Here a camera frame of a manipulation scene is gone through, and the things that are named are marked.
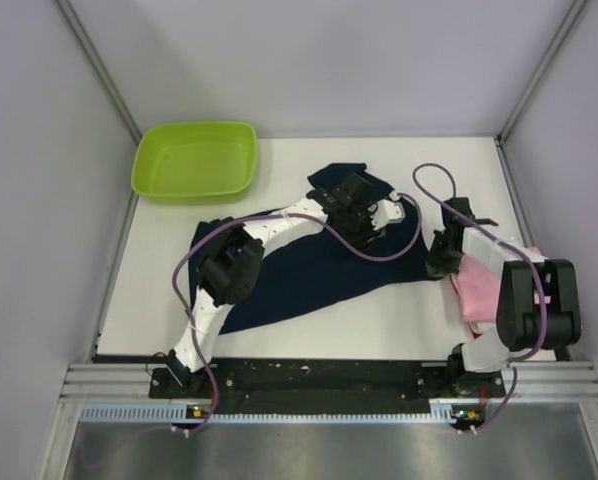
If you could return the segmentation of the navy blue t shirt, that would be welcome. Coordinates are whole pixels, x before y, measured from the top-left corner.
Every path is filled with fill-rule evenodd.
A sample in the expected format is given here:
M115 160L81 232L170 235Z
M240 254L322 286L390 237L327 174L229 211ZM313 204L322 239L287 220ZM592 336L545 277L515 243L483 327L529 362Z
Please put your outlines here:
M399 258L390 262L362 259L321 229L266 254L252 293L234 306L225 305L223 315L208 320L202 317L203 305L196 300L203 253L195 253L188 263L188 277L199 332L241 332L297 318L386 285L430 281L420 212L407 199L400 203L405 219L387 225L379 237L361 249L369 256L385 257L407 248Z

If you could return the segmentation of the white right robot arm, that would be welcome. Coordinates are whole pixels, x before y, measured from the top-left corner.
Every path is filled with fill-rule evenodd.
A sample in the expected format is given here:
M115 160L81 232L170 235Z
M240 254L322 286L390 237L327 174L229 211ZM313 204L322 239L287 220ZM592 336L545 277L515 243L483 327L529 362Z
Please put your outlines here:
M471 260L497 281L494 325L456 345L447 359L446 384L466 396L483 380L540 350L576 344L582 333L575 267L548 259L500 234L496 222L474 216L466 197L441 203L444 229L434 232L426 260L436 279L460 276Z

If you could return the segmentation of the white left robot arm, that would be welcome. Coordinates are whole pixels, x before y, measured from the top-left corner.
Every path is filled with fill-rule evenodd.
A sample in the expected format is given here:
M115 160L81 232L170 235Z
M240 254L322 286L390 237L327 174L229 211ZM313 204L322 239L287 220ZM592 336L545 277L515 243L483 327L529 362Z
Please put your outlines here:
M365 248L393 220L403 219L392 199L371 201L372 186L357 174L328 192L310 191L304 198L269 214L242 222L228 217L192 247L201 254L193 303L185 303L189 317L185 333L169 353L171 384L184 396L205 387L203 364L210 357L218 331L228 313L254 290L263 260L304 237L333 229L353 250Z

